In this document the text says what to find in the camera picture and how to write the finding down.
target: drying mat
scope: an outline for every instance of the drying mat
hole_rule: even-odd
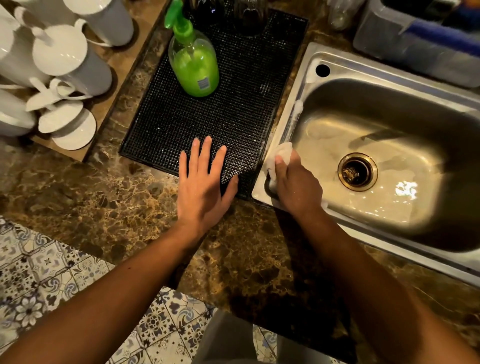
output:
[[[239,34],[225,19],[202,31],[212,41],[220,70],[217,90],[204,98],[187,95],[178,83],[165,51],[120,147],[120,154],[178,175],[180,151],[190,152],[194,137],[213,139],[212,157],[228,147],[222,187],[238,174],[239,197],[249,198],[285,83],[308,21],[269,10],[261,35]]]

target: sink drain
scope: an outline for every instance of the sink drain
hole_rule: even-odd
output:
[[[368,155],[350,153],[338,164],[338,177],[352,191],[366,191],[377,182],[378,169]]]

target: green soap dispenser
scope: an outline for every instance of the green soap dispenser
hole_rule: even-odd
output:
[[[173,28],[168,59],[185,92],[203,97],[215,91],[220,80],[210,40],[182,15],[183,2],[173,0],[165,15],[165,28]]]

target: brown marble countertop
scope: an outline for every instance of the brown marble countertop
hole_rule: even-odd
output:
[[[307,44],[352,51],[352,37],[328,29],[322,0],[271,5],[310,20],[273,132]],[[153,32],[86,163],[39,145],[0,139],[0,214],[112,263],[172,225],[177,179],[118,155],[169,37],[161,27]],[[480,290],[365,249],[480,351]],[[330,277],[285,213],[236,199],[170,285],[348,363],[356,357],[361,363],[374,362]]]

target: stainless steel sink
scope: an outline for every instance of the stainless steel sink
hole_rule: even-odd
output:
[[[270,147],[291,141],[356,239],[480,287],[480,97],[310,43]],[[253,198],[281,208],[266,167]]]

